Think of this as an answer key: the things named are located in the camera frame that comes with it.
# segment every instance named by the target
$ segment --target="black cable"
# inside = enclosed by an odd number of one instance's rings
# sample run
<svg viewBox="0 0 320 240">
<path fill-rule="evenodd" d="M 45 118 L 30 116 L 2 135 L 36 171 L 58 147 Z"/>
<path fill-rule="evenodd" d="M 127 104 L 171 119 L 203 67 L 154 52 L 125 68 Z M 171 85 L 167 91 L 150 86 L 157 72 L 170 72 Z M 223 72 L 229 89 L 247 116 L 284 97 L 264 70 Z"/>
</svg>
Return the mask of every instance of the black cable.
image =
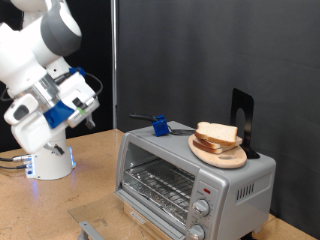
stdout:
<svg viewBox="0 0 320 240">
<path fill-rule="evenodd" d="M 13 162 L 12 158 L 0 158 L 0 161 L 2 162 Z"/>
<path fill-rule="evenodd" d="M 172 135 L 192 135 L 195 130 L 187 130 L 187 129 L 172 129 L 169 125 L 170 134 Z"/>
<path fill-rule="evenodd" d="M 62 74 L 61 76 L 54 79 L 57 85 L 63 83 L 66 79 L 68 79 L 72 74 L 70 72 Z"/>
<path fill-rule="evenodd" d="M 12 100 L 13 100 L 13 98 L 4 98 L 4 95 L 6 94 L 7 89 L 8 89 L 8 88 L 5 88 L 4 91 L 3 91 L 2 94 L 1 94 L 0 100 L 1 100 L 2 102 L 8 102 L 8 101 L 12 101 Z"/>
<path fill-rule="evenodd" d="M 86 72 L 86 75 L 88 75 L 89 77 L 95 79 L 98 83 L 100 83 L 100 89 L 93 95 L 93 98 L 97 97 L 103 90 L 103 84 L 102 82 L 95 76 L 93 76 L 91 73 L 87 73 Z"/>
<path fill-rule="evenodd" d="M 17 166 L 17 167 L 4 167 L 4 166 L 0 166 L 0 168 L 3 168 L 3 169 L 25 169 L 25 168 L 27 168 L 27 165 L 20 165 L 20 166 Z"/>
</svg>

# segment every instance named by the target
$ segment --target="bread slice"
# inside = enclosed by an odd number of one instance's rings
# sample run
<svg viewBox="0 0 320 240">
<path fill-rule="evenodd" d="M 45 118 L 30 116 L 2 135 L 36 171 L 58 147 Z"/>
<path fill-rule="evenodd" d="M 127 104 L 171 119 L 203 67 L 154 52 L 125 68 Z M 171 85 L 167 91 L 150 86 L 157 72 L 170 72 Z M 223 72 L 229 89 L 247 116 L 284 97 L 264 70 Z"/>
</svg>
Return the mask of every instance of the bread slice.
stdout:
<svg viewBox="0 0 320 240">
<path fill-rule="evenodd" d="M 238 128 L 217 123 L 200 122 L 195 135 L 197 138 L 222 146 L 236 146 Z"/>
<path fill-rule="evenodd" d="M 203 140 L 203 139 L 200 139 L 200 138 L 197 138 L 197 141 L 199 143 L 201 143 L 202 145 L 204 145 L 206 147 L 209 147 L 209 148 L 212 148 L 212 149 L 218 149 L 218 148 L 221 148 L 221 147 L 226 147 L 226 146 L 221 146 L 218 143 L 209 142 L 208 140 Z M 237 138 L 236 138 L 236 146 L 239 146 L 241 144 L 242 144 L 242 138 L 237 136 Z"/>
<path fill-rule="evenodd" d="M 193 140 L 193 146 L 195 146 L 196 148 L 199 148 L 203 151 L 206 151 L 209 153 L 215 153 L 215 154 L 223 153 L 225 151 L 228 151 L 228 150 L 236 147 L 236 146 L 231 146 L 231 147 L 224 146 L 222 148 L 213 149 L 213 148 L 202 145 L 197 138 Z"/>
</svg>

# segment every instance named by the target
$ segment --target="oven top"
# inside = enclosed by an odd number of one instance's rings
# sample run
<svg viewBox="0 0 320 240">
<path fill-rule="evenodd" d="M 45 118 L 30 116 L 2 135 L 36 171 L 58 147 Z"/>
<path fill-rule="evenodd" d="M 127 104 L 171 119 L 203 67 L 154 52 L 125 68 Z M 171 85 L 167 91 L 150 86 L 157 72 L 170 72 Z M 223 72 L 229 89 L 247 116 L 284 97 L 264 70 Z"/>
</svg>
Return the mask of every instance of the oven top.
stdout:
<svg viewBox="0 0 320 240">
<path fill-rule="evenodd" d="M 192 128 L 174 121 L 168 122 L 168 125 L 172 129 L 192 130 Z M 209 173 L 213 171 L 215 172 L 215 174 L 227 178 L 229 182 L 237 181 L 239 179 L 239 176 L 243 176 L 244 174 L 251 175 L 253 174 L 253 172 L 259 171 L 262 168 L 265 169 L 267 166 L 270 166 L 270 168 L 274 166 L 274 160 L 272 158 L 260 154 L 260 159 L 248 160 L 246 165 L 244 165 L 241 168 L 217 168 L 203 162 L 193 154 L 193 152 L 190 150 L 188 146 L 189 136 L 175 136 L 168 134 L 165 136 L 156 137 L 152 126 L 138 130 L 133 130 L 129 132 L 129 134 L 133 134 L 134 136 L 142 138 L 146 142 L 155 145 L 160 149 L 171 152 L 172 154 L 187 160 L 193 166 L 197 166 L 197 168 L 206 170 Z"/>
</svg>

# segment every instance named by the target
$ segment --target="black stand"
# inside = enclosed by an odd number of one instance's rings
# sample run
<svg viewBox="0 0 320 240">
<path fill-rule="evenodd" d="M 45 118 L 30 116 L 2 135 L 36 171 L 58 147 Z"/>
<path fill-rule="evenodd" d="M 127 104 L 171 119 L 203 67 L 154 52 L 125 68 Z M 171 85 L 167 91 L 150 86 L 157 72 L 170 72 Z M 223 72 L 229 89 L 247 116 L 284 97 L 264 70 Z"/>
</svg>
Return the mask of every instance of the black stand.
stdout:
<svg viewBox="0 0 320 240">
<path fill-rule="evenodd" d="M 243 143 L 241 144 L 241 147 L 246 152 L 248 159 L 260 158 L 259 154 L 250 148 L 253 106 L 253 98 L 250 95 L 241 92 L 236 88 L 233 89 L 230 125 L 236 126 L 237 111 L 239 108 L 241 108 L 244 111 L 246 119 Z"/>
</svg>

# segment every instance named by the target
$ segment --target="wooden table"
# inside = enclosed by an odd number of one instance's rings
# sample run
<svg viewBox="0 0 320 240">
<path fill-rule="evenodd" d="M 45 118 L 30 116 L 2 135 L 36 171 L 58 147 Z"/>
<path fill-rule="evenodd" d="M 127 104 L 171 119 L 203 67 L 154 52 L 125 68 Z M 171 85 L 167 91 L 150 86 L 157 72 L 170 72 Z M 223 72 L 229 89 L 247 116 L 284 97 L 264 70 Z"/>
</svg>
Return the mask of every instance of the wooden table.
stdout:
<svg viewBox="0 0 320 240">
<path fill-rule="evenodd" d="M 0 170 L 0 240 L 76 240 L 81 228 L 68 210 L 114 192 L 122 136 L 121 131 L 110 130 L 68 139 L 77 167 L 59 180 L 27 179 L 24 170 Z M 21 154 L 22 150 L 14 150 L 0 157 Z M 259 240 L 315 239 L 271 215 L 254 236 Z"/>
</svg>

